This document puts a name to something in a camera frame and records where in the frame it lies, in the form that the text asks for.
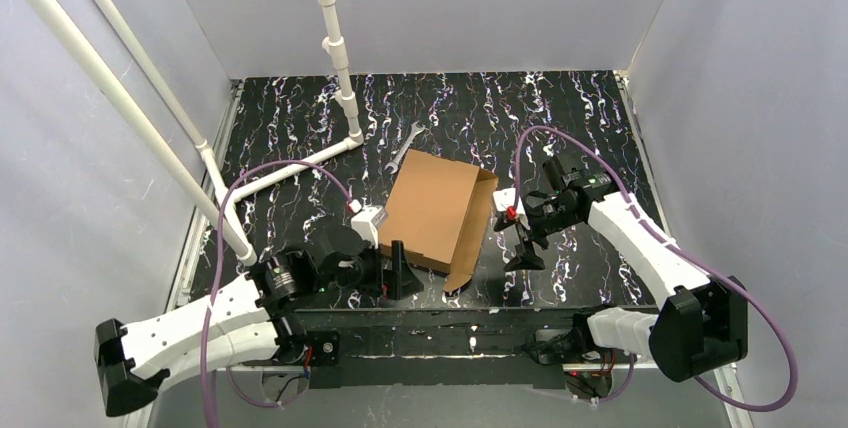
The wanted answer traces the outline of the brown cardboard box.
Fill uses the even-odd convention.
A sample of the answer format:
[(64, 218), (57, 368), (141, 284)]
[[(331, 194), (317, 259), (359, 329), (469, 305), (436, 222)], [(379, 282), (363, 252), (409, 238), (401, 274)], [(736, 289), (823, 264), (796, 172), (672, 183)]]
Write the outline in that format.
[(408, 151), (378, 230), (380, 251), (389, 255), (400, 241), (410, 264), (445, 276), (446, 295), (463, 290), (474, 277), (498, 183), (479, 166)]

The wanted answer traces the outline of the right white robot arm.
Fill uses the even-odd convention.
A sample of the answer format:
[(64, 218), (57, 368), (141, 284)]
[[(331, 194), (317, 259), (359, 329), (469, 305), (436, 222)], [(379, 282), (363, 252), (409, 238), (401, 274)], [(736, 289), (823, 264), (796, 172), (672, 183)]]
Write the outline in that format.
[(659, 311), (585, 308), (573, 315), (569, 331), (538, 332), (524, 351), (544, 360), (619, 350), (653, 360), (675, 382), (747, 356), (748, 312), (736, 279), (719, 281), (678, 255), (676, 243), (608, 173), (566, 169), (556, 157), (544, 162), (543, 172), (549, 192), (519, 196), (508, 188), (492, 195), (495, 231), (514, 228), (519, 239), (505, 271), (544, 269), (536, 250), (548, 247), (549, 236), (585, 224), (636, 271)]

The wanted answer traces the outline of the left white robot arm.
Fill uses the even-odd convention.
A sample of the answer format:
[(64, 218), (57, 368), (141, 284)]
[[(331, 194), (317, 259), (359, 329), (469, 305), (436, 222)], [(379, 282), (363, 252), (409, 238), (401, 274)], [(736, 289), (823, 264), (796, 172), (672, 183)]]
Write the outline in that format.
[(402, 300), (423, 289), (404, 244), (383, 256), (353, 229), (335, 226), (311, 245), (285, 248), (208, 296), (134, 323), (95, 328), (94, 359), (104, 410), (121, 417), (189, 378), (243, 362), (333, 363), (338, 344), (295, 318), (298, 303), (331, 287)]

